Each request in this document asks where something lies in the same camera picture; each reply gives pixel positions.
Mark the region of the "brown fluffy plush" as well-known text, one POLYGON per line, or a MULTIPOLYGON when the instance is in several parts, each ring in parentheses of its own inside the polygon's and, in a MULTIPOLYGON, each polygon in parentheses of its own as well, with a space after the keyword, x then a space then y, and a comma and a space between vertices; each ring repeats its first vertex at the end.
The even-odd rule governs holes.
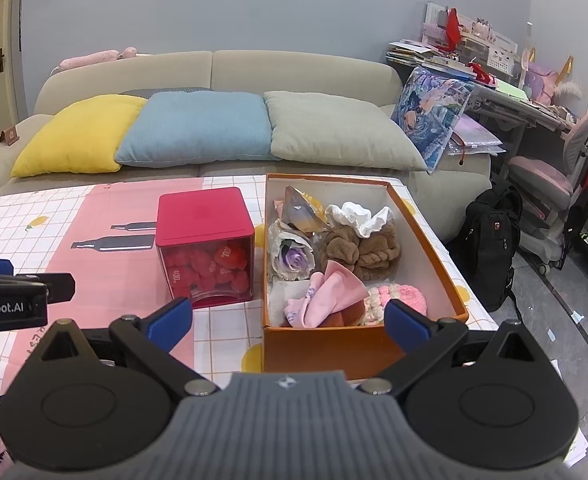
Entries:
POLYGON ((319 269, 324 271, 334 261, 361 281, 373 282, 389 278, 400 257, 401 246, 392 221, 365 238, 359 237, 351 226, 333 226, 321 236, 319 269))

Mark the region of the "pink cloth with purple print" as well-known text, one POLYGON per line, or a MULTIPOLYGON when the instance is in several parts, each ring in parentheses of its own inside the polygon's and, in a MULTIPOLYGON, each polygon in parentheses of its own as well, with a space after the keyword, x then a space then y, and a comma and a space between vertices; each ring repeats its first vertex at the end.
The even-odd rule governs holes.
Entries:
POLYGON ((367 298, 363 282, 340 263, 330 260, 324 272, 311 275, 306 295, 288 299, 284 309, 288 324, 295 328, 317 328, 331 314, 367 298))

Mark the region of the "white ruffled cloth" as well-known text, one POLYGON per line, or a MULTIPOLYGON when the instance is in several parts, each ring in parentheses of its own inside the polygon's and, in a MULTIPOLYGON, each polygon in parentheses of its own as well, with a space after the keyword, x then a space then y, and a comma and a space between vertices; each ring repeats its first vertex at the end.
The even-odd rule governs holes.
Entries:
POLYGON ((393 221, 393 214, 387 206, 373 214, 370 209, 353 202, 329 205, 325 214, 331 226, 349 226, 362 240, 382 232, 383 227, 393 221))

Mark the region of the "purple fabric rose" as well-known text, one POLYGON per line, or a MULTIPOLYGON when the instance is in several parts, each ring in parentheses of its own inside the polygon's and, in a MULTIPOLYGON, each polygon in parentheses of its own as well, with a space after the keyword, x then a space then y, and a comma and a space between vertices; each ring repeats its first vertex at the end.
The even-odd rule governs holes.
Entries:
POLYGON ((269 225, 267 249, 272 273, 280 280, 307 280, 315 270, 311 241, 281 220, 269 225))

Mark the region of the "yellow snack bag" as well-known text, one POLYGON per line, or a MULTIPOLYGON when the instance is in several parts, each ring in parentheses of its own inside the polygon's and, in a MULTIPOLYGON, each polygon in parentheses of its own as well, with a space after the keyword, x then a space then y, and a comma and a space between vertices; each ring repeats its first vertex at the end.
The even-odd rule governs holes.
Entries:
POLYGON ((281 200, 274 201, 277 218, 299 232, 321 233, 330 229, 322 203, 313 196, 288 185, 281 200))

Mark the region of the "checked fruit print tablecloth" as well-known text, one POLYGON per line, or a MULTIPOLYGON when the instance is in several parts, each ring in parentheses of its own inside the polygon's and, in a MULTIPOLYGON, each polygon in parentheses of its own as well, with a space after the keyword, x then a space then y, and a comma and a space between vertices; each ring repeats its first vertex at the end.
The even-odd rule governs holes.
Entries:
MULTIPOLYGON (((103 327, 122 314, 147 315, 166 304, 169 289, 155 249, 98 252, 88 241, 124 234, 126 224, 152 221, 160 196, 207 188, 237 188, 251 221, 267 224, 274 201, 293 186, 323 204, 355 202, 394 214, 402 247, 397 281, 420 289, 431 318, 453 316, 474 330, 493 321, 428 226, 408 189, 396 180, 278 176, 153 180, 58 188, 0 197, 0 258, 18 272, 68 272, 72 300, 55 304, 51 318, 103 327)), ((254 296, 199 309, 175 357, 217 384, 235 372, 342 370, 371 376, 399 356, 382 326, 293 330, 272 323, 280 307, 268 281, 269 259, 255 255, 254 296)))

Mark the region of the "black backpack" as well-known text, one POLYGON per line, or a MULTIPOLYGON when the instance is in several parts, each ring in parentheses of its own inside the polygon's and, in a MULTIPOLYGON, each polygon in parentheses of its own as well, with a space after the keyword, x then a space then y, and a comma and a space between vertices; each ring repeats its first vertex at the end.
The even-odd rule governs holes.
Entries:
POLYGON ((520 243, 522 196, 514 185, 493 183, 465 210, 461 231, 446 249, 488 312, 514 299, 513 258, 520 243))

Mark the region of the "red lidded storage box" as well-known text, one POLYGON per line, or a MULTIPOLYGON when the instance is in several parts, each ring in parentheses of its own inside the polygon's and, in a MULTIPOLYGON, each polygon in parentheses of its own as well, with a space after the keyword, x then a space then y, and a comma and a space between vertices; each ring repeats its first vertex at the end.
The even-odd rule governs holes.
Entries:
POLYGON ((255 228, 238 188, 160 196, 155 244, 172 298, 195 309, 254 298, 255 228))

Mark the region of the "orange cardboard box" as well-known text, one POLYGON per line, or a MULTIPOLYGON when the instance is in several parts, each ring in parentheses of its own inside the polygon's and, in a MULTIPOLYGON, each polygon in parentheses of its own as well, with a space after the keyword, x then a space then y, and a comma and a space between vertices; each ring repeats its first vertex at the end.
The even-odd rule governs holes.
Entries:
MULTIPOLYGON (((396 179, 267 174, 265 221, 275 219, 273 200, 284 196, 292 185, 324 205, 347 200, 373 211, 388 206, 401 245, 395 280, 412 285, 425 296, 428 318, 469 319, 472 292, 454 266, 406 186, 396 179)), ((262 369, 266 373, 303 373, 341 370, 349 379, 365 379, 393 364, 401 350, 374 326, 326 327, 306 330, 273 324, 275 312, 285 306, 285 295, 273 296, 273 278, 268 254, 262 257, 262 369)))

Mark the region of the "small wooden stand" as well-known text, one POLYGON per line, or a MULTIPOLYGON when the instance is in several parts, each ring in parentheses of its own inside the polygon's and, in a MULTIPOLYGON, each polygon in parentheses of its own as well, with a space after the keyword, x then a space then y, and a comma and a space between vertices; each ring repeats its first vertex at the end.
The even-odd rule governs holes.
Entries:
POLYGON ((0 143, 6 144, 6 146, 11 146, 20 140, 20 136, 17 133, 16 127, 12 126, 10 128, 3 129, 0 132, 0 143))

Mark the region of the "yellow cushion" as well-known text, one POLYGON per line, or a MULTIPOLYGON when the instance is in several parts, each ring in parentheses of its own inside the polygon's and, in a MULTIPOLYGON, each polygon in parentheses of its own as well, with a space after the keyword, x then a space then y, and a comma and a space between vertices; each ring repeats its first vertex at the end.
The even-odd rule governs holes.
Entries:
POLYGON ((119 171, 116 152, 145 104, 138 96, 105 94, 68 105, 29 141, 11 176, 119 171))

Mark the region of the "pink grey desk chair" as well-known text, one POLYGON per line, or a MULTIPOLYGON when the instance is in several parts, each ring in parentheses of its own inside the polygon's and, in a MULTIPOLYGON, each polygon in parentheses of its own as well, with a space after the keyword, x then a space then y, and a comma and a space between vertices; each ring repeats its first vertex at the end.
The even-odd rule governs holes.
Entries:
POLYGON ((538 260, 538 273, 561 269, 579 233, 588 199, 588 114, 566 134, 563 167, 515 156, 507 177, 522 196, 519 248, 538 260))

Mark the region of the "grey beige cushion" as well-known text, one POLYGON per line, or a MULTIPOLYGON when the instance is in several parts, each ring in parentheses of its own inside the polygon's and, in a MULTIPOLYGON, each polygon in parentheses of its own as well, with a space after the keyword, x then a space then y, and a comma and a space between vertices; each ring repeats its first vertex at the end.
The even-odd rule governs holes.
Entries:
POLYGON ((271 153, 325 166, 424 171, 403 130, 376 105, 315 92, 268 91, 271 153))

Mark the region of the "purple unicorn plush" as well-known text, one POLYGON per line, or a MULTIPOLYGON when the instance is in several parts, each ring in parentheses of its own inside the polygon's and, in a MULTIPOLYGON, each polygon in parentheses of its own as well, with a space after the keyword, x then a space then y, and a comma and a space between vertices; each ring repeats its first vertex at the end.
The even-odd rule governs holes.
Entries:
POLYGON ((536 62, 536 49, 530 48, 522 54, 522 88, 528 98, 541 105, 566 105, 580 101, 582 90, 572 79, 574 57, 569 55, 560 70, 552 70, 536 62))

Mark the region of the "stack of books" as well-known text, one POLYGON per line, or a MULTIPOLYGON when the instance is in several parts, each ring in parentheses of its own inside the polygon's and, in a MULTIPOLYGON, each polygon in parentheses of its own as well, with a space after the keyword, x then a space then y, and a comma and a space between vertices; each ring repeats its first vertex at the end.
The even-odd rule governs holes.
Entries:
POLYGON ((420 65, 439 54, 435 47, 413 40, 393 41, 388 44, 386 60, 408 66, 420 65))

